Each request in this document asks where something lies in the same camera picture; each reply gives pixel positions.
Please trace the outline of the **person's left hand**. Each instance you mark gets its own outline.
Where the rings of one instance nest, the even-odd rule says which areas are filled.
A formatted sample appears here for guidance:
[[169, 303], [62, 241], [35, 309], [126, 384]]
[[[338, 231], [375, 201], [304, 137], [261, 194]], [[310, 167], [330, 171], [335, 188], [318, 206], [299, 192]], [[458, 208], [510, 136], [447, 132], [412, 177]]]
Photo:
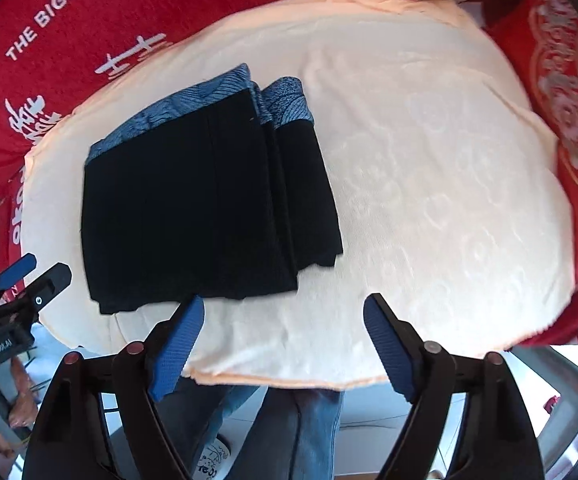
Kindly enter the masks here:
[[[16, 387], [17, 397], [14, 407], [7, 416], [8, 426], [12, 429], [30, 426], [38, 416], [38, 404], [32, 392], [32, 379], [18, 356], [10, 360], [9, 371]], [[0, 457], [11, 460], [16, 453], [16, 448], [0, 433]]]

